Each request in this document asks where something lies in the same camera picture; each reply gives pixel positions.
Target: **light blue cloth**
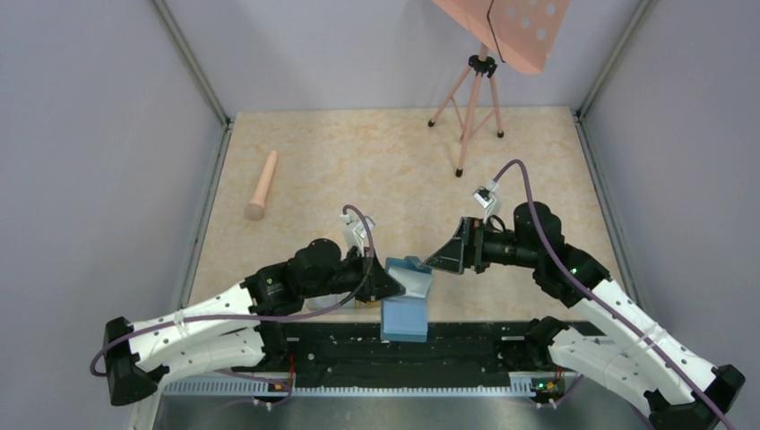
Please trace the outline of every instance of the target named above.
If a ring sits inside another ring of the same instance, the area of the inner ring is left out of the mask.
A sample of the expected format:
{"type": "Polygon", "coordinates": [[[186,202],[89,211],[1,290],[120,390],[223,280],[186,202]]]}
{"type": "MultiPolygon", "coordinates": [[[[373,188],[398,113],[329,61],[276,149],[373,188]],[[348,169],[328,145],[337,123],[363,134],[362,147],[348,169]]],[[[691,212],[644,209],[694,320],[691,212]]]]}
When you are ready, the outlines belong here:
{"type": "Polygon", "coordinates": [[[399,342],[428,340],[428,294],[433,270],[417,257],[388,258],[385,270],[406,289],[407,294],[383,300],[380,337],[399,342]]]}

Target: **cable connector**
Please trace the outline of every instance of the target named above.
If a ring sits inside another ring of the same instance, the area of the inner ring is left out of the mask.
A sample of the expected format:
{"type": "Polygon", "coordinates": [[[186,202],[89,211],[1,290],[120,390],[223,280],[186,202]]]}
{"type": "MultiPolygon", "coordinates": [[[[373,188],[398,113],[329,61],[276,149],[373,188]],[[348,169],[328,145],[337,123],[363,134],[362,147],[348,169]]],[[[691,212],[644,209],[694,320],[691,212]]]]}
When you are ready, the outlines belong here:
{"type": "MultiPolygon", "coordinates": [[[[367,226],[370,231],[375,228],[375,222],[370,217],[365,217],[367,220],[367,226]]],[[[364,225],[359,219],[349,220],[348,225],[343,229],[343,238],[346,239],[346,245],[351,247],[356,246],[358,253],[362,257],[364,254],[364,241],[367,239],[367,231],[364,229],[364,225]]]]}
{"type": "Polygon", "coordinates": [[[488,186],[481,186],[472,193],[475,200],[477,200],[480,206],[485,210],[483,219],[488,219],[491,215],[498,214],[499,209],[501,209],[501,202],[498,200],[497,194],[495,193],[497,188],[498,184],[491,181],[488,186]]]}

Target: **tripod leg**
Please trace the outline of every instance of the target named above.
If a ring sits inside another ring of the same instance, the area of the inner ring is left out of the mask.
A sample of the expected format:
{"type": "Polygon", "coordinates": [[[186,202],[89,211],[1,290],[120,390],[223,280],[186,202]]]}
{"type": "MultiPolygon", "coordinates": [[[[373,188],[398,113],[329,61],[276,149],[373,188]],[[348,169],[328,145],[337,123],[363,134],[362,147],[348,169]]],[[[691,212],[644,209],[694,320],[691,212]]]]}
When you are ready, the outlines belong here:
{"type": "Polygon", "coordinates": [[[499,105],[498,105],[496,77],[491,75],[490,81],[491,81],[491,94],[494,96],[494,113],[496,114],[496,117],[497,117],[497,137],[502,138],[504,137],[504,127],[501,124],[501,109],[499,109],[499,105]]]}
{"type": "Polygon", "coordinates": [[[459,163],[456,166],[456,177],[462,176],[462,169],[464,168],[464,156],[467,153],[467,143],[470,141],[472,121],[475,119],[475,107],[478,105],[478,95],[480,94],[480,83],[482,80],[483,74],[475,73],[475,82],[472,84],[472,93],[470,94],[470,104],[467,106],[467,115],[464,118],[462,149],[459,152],[459,163]]]}
{"type": "Polygon", "coordinates": [[[427,126],[428,127],[432,127],[433,125],[436,124],[436,121],[438,120],[438,117],[441,116],[441,112],[443,112],[444,108],[446,107],[446,105],[449,104],[449,100],[453,98],[454,93],[457,90],[459,90],[460,85],[462,85],[462,82],[464,82],[464,78],[467,77],[467,73],[469,73],[470,70],[472,70],[472,68],[469,65],[464,68],[464,72],[462,72],[462,75],[459,77],[458,80],[456,80],[456,83],[453,85],[452,90],[449,91],[449,94],[444,99],[444,102],[441,103],[441,107],[439,107],[438,111],[436,112],[436,114],[433,115],[432,118],[430,118],[430,121],[427,121],[427,126]]]}

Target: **floor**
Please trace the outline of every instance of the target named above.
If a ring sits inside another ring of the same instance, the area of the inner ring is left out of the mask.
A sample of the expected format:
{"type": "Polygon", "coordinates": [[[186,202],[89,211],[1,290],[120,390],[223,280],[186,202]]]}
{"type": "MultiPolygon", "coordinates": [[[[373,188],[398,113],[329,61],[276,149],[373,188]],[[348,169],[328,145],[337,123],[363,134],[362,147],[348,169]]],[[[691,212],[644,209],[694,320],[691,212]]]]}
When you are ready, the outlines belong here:
{"type": "MultiPolygon", "coordinates": [[[[493,120],[472,138],[464,174],[454,176],[460,128],[452,110],[428,128],[431,109],[243,113],[237,116],[194,280],[190,304],[213,297],[259,268],[282,262],[318,237],[345,251],[341,207],[354,204],[377,223],[380,261],[425,258],[454,233],[461,216],[482,216],[472,192],[510,159],[522,159],[533,195],[563,222],[566,241],[619,279],[599,203],[567,107],[505,107],[505,137],[493,120]],[[280,159],[259,221],[243,216],[270,150],[280,159]]],[[[479,109],[477,124],[488,113],[479,109]]],[[[501,215],[525,201],[520,173],[500,181],[501,215]]],[[[435,273],[431,321],[580,319],[546,296],[531,271],[492,267],[435,273]]],[[[377,309],[342,309],[322,321],[379,321],[377,309]]]]}

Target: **tripod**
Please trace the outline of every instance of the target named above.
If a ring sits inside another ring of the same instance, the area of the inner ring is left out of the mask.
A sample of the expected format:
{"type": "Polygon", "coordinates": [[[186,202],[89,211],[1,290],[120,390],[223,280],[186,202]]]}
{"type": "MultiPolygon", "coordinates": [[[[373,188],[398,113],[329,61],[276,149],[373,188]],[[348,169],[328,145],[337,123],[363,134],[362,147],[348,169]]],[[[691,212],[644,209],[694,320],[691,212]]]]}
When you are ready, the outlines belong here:
{"type": "Polygon", "coordinates": [[[467,143],[470,141],[470,138],[473,134],[475,134],[485,123],[488,121],[492,115],[496,114],[497,118],[497,137],[502,138],[504,137],[504,127],[501,123],[501,111],[499,110],[498,105],[498,93],[497,93],[497,83],[494,80],[494,72],[497,69],[497,63],[496,61],[488,56],[488,47],[485,44],[480,44],[480,53],[476,56],[471,56],[470,61],[468,61],[467,67],[464,69],[464,72],[462,72],[462,75],[459,77],[459,79],[456,81],[456,83],[453,85],[453,88],[451,91],[449,91],[449,94],[444,99],[443,104],[441,104],[441,107],[438,108],[436,111],[436,114],[433,115],[432,118],[430,118],[430,121],[427,122],[428,127],[432,127],[436,124],[436,120],[439,116],[441,116],[441,112],[444,111],[444,108],[446,105],[449,104],[449,101],[452,102],[454,111],[456,112],[456,117],[459,118],[459,125],[462,127],[462,135],[460,136],[459,142],[462,144],[462,149],[459,153],[459,163],[456,166],[456,177],[462,176],[462,169],[464,168],[464,156],[467,154],[467,143]],[[456,106],[456,100],[453,99],[454,93],[459,90],[459,87],[462,86],[462,82],[464,82],[464,78],[467,77],[467,74],[470,73],[470,71],[475,71],[475,82],[472,84],[472,93],[470,94],[470,104],[467,106],[467,113],[464,116],[464,122],[462,121],[462,116],[459,114],[459,107],[456,106]],[[480,84],[483,80],[483,75],[488,74],[488,79],[491,82],[491,95],[494,97],[494,108],[491,109],[491,112],[483,118],[483,121],[478,124],[475,129],[472,129],[472,122],[475,120],[475,107],[478,105],[478,95],[480,94],[480,84]]]}

